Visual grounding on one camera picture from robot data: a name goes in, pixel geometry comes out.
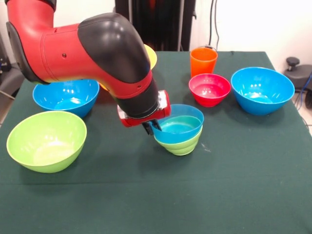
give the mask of pink bowl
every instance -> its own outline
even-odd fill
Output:
[[[227,79],[216,74],[200,74],[191,78],[189,88],[200,105],[213,107],[230,93],[231,84]]]

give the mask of plastic cup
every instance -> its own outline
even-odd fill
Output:
[[[191,51],[191,77],[213,73],[218,53],[214,48],[198,47]]]

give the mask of green bowl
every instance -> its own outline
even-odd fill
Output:
[[[188,155],[190,152],[192,152],[195,149],[202,130],[203,130],[203,127],[200,128],[199,132],[197,133],[195,137],[187,141],[176,143],[176,144],[165,144],[165,143],[158,141],[155,137],[154,138],[162,147],[164,147],[170,153],[177,155],[177,156],[183,156],[183,155]]]
[[[86,137],[87,127],[81,118],[65,111],[47,111],[15,126],[6,148],[20,165],[36,172],[55,173],[75,161]]]

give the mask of table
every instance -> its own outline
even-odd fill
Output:
[[[0,128],[1,234],[312,232],[312,141],[291,101],[263,117],[232,93],[203,108],[188,90],[189,52],[157,55],[159,88],[205,115],[196,149],[177,157],[142,127],[124,128],[101,90],[78,159],[60,173],[32,172],[5,147],[13,127],[41,111],[25,81]],[[215,73],[230,79],[247,66],[273,68],[263,52],[220,52]]]

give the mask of red robot arm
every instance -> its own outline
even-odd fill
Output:
[[[145,122],[170,114],[168,94],[158,91],[144,44],[126,18],[106,13],[55,28],[56,0],[5,2],[13,52],[29,81],[95,79],[117,102],[127,127],[148,127]]]

